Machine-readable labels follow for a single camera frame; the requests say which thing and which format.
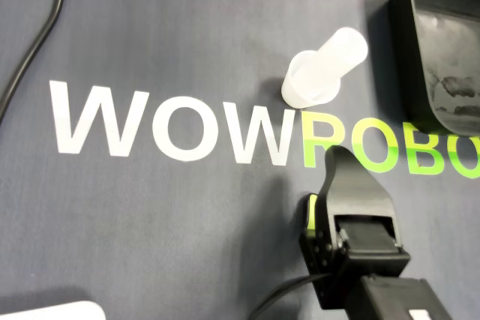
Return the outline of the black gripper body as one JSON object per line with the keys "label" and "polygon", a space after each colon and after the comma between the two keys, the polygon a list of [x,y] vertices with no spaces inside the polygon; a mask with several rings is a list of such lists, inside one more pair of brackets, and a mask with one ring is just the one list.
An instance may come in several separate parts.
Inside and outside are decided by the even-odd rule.
{"label": "black gripper body", "polygon": [[375,274],[399,277],[410,261],[409,253],[396,244],[392,222],[386,217],[335,217],[336,247],[303,232],[299,246],[309,274],[323,275],[313,287],[324,310],[343,310],[355,284]]}

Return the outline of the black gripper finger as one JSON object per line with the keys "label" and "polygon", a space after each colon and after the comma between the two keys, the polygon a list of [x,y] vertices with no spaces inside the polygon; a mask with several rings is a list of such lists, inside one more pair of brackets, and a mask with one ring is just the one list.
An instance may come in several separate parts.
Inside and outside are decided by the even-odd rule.
{"label": "black gripper finger", "polygon": [[325,153],[325,180],[316,201],[316,230],[333,231],[335,217],[381,217],[397,229],[395,207],[386,189],[347,148]]}

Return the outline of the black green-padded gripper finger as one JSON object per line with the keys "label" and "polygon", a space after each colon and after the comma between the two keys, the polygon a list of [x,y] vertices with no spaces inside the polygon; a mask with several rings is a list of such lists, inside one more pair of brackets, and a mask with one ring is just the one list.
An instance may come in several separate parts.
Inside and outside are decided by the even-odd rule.
{"label": "black green-padded gripper finger", "polygon": [[301,199],[302,234],[307,239],[316,237],[316,202],[315,193],[309,193]]}

